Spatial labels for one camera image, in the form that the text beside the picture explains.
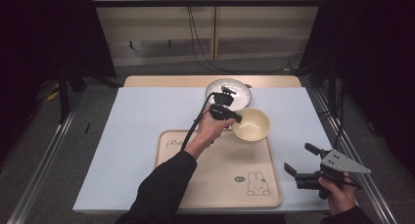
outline tray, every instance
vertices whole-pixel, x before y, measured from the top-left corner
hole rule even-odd
[[[156,166],[179,152],[187,132],[161,134]],[[275,207],[281,199],[268,139],[246,142],[224,130],[199,157],[180,208]]]

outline plate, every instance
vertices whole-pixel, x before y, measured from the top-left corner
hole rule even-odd
[[[236,94],[231,95],[234,98],[234,102],[228,108],[229,110],[241,110],[251,101],[250,89],[244,83],[236,79],[218,79],[213,81],[207,87],[206,97],[208,97],[208,95],[212,92],[222,93],[222,86],[236,92]],[[213,104],[213,98],[210,98],[208,102]]]

